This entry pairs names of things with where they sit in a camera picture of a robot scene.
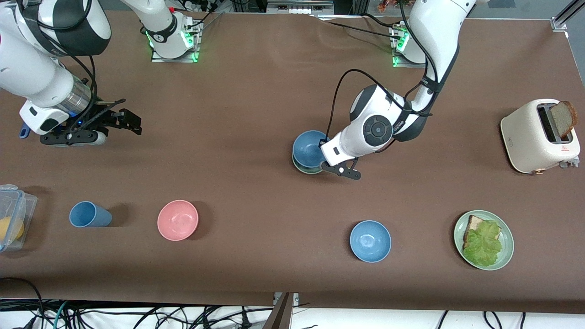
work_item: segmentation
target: clear plastic container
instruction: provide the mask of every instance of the clear plastic container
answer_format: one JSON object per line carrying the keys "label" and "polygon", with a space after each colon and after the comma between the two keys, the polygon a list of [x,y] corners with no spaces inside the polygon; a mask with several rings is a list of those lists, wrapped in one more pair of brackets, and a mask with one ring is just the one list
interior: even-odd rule
{"label": "clear plastic container", "polygon": [[18,186],[0,185],[0,252],[22,249],[36,201]]}

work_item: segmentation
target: gray floor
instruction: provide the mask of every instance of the gray floor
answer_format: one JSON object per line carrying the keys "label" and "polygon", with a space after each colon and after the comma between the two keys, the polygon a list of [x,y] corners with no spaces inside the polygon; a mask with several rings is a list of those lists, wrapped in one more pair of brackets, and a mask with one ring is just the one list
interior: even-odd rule
{"label": "gray floor", "polygon": [[[487,5],[478,5],[471,17],[549,19],[558,14],[569,2],[570,0],[491,0]],[[128,10],[128,7],[119,0],[100,0],[100,3],[104,9]],[[567,24],[567,28],[575,62],[583,81],[585,80],[585,10],[578,13]]]}

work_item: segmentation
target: white floor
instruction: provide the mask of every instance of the white floor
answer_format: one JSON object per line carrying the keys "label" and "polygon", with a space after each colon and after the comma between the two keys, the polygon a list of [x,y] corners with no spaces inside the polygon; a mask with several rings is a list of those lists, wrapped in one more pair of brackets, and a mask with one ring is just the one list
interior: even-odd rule
{"label": "white floor", "polygon": [[[170,313],[176,308],[167,308],[164,311]],[[143,309],[106,309],[108,312],[146,312]],[[196,318],[202,307],[190,307],[185,309],[188,319]],[[241,307],[222,307],[212,316],[221,318],[226,315],[241,311]],[[268,318],[269,311],[249,313],[251,323],[264,321]],[[435,329],[443,311],[411,311],[411,310],[349,310],[349,309],[295,309],[292,317],[291,329],[306,329],[317,325],[316,329]],[[518,329],[520,326],[520,313],[497,313],[503,329]],[[184,318],[182,313],[176,313],[179,318]],[[13,329],[23,327],[32,315],[28,311],[0,312],[0,329]],[[129,315],[105,315],[91,313],[84,316],[86,322],[95,329],[131,329],[134,327],[140,316]],[[233,318],[238,323],[241,316]],[[138,329],[154,328],[157,322],[156,316],[150,316],[143,321]],[[223,321],[217,323],[213,328],[232,328],[234,323]],[[40,328],[40,320],[35,323],[34,329]],[[48,323],[45,328],[51,329]],[[163,324],[160,329],[181,329],[179,322],[170,321]],[[450,311],[443,322],[442,329],[488,329],[481,312],[472,311]],[[524,323],[525,329],[572,329],[585,328],[585,315],[579,314],[545,314],[528,313]]]}

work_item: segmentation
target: pink bowl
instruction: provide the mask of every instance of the pink bowl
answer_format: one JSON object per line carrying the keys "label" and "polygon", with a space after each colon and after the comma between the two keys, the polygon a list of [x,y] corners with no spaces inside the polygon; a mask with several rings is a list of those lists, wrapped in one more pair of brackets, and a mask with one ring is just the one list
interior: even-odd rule
{"label": "pink bowl", "polygon": [[159,213],[157,225],[160,234],[167,240],[187,239],[199,224],[197,209],[185,200],[169,202]]}

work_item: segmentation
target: bread slice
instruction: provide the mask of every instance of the bread slice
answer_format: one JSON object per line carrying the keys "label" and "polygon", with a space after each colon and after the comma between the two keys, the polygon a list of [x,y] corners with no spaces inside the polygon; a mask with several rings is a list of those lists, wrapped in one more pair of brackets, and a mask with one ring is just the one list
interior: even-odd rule
{"label": "bread slice", "polygon": [[573,104],[562,101],[550,109],[556,130],[561,137],[566,137],[571,129],[577,124],[579,117]]}
{"label": "bread slice", "polygon": [[[467,229],[465,230],[465,235],[463,236],[463,249],[465,249],[469,246],[469,242],[467,241],[467,234],[469,233],[469,230],[470,229],[477,229],[479,224],[481,224],[483,221],[484,220],[482,220],[478,216],[469,215],[469,223],[467,223]],[[502,229],[500,228],[498,235],[495,236],[496,239],[500,237],[501,232],[502,232]]]}

